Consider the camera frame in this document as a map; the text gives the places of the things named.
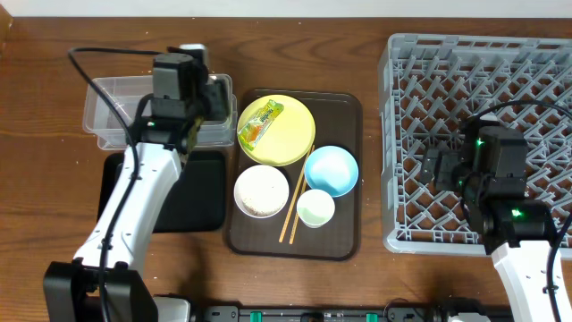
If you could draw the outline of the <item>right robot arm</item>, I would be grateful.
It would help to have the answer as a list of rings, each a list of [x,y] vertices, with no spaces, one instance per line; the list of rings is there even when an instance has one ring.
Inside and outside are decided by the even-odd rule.
[[[526,196],[522,132],[499,125],[467,131],[459,150],[428,149],[420,180],[459,196],[463,216],[483,239],[516,321],[569,321],[559,246],[563,229],[546,203]]]

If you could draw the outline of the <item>white bowl with rice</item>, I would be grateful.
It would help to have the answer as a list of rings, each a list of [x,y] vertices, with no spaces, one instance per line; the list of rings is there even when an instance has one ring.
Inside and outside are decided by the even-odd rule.
[[[269,165],[253,165],[235,182],[233,197],[246,216],[255,219],[277,215],[286,205],[290,186],[285,175]]]

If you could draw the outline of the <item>small pale green cup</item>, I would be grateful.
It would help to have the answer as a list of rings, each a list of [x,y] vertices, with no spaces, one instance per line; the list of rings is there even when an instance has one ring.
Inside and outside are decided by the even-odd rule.
[[[299,219],[309,228],[319,228],[334,215],[333,198],[322,190],[305,191],[298,203]]]

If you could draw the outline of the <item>green snack wrapper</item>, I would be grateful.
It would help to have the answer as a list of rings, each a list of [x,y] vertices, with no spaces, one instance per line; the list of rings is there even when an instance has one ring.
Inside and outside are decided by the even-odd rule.
[[[242,146],[250,151],[254,150],[257,143],[283,110],[283,104],[269,99],[238,131],[238,139]]]

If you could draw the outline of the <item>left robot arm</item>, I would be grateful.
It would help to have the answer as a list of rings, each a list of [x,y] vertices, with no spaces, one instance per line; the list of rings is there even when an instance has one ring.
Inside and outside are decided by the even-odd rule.
[[[182,173],[181,157],[197,145],[207,118],[230,112],[227,84],[210,76],[202,44],[150,52],[153,91],[139,101],[132,123],[68,52],[80,76],[124,131],[122,170],[103,214],[70,262],[52,262],[43,291],[52,321],[191,321],[190,301],[152,295],[141,277],[156,221]]]

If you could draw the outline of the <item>yellow round plate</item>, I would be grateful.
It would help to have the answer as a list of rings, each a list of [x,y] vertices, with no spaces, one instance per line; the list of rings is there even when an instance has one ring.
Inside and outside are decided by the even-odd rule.
[[[253,161],[272,166],[286,166],[303,158],[314,144],[315,119],[300,100],[287,95],[265,95],[256,98],[241,112],[237,132],[270,100],[282,104],[283,111],[270,124],[261,140],[248,149],[238,140],[242,151]]]

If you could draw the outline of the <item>light blue bowl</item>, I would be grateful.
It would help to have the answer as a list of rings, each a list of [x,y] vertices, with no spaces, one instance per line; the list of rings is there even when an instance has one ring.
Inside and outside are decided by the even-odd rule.
[[[338,146],[323,146],[312,152],[305,164],[307,185],[338,198],[356,186],[359,176],[357,160]]]

